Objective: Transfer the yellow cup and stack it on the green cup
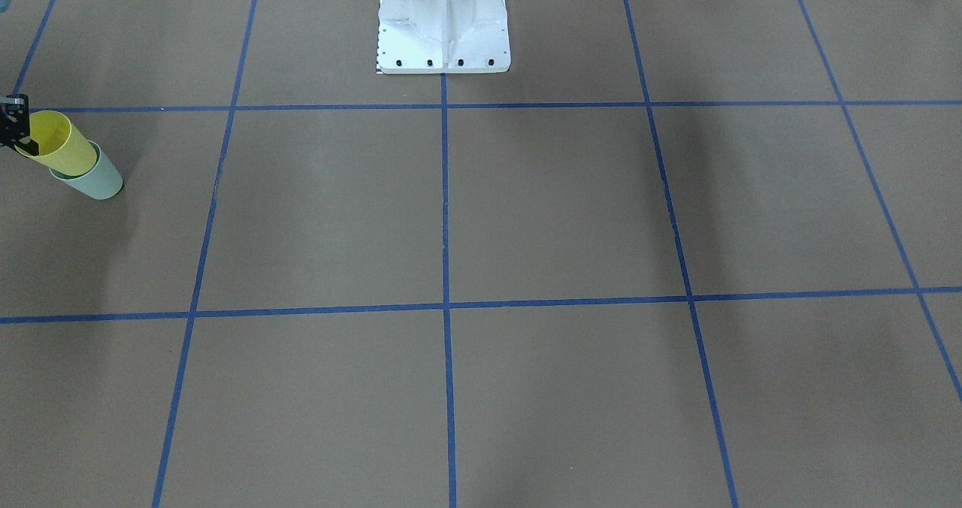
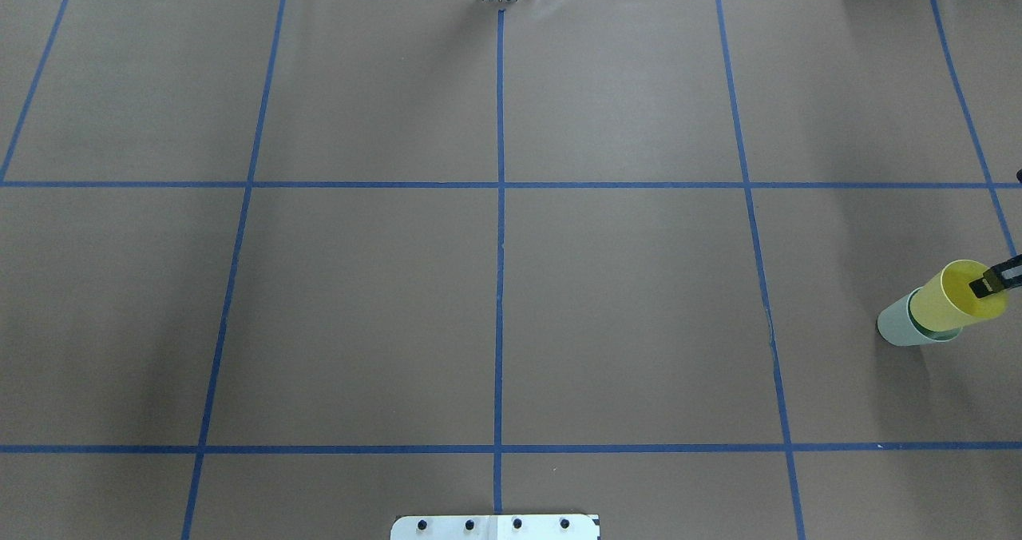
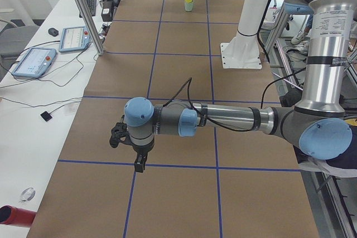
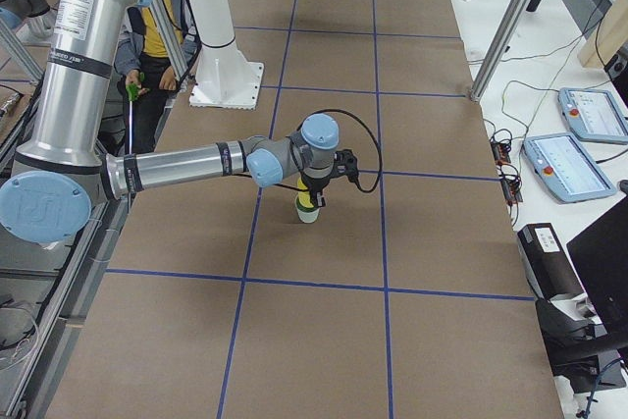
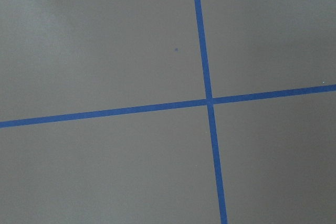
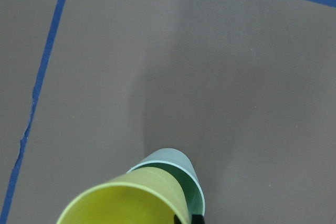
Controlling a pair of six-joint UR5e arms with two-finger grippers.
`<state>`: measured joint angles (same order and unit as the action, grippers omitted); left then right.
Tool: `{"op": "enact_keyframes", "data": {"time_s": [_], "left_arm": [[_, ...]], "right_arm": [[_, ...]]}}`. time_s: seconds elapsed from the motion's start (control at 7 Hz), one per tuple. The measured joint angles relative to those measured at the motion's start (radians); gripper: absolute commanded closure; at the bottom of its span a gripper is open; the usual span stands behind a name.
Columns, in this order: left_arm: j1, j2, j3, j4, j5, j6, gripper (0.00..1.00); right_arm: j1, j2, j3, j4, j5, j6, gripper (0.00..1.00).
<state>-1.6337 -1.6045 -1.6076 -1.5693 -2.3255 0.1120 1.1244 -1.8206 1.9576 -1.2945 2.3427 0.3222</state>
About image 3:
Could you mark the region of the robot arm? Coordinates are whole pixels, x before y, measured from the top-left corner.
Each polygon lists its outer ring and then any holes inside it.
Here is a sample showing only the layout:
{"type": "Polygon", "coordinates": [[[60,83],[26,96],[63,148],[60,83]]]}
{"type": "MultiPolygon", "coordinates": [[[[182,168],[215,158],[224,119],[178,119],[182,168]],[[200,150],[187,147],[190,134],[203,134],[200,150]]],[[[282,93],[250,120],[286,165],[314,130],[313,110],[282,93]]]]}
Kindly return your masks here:
{"type": "Polygon", "coordinates": [[[356,0],[286,0],[313,11],[310,47],[302,98],[292,108],[257,109],[192,103],[171,99],[152,105],[142,97],[129,100],[122,121],[112,129],[110,145],[130,145],[134,168],[143,172],[155,135],[191,137],[198,127],[219,126],[236,132],[262,131],[297,147],[301,167],[333,176],[356,176],[356,127],[344,120],[339,103],[356,0]]]}

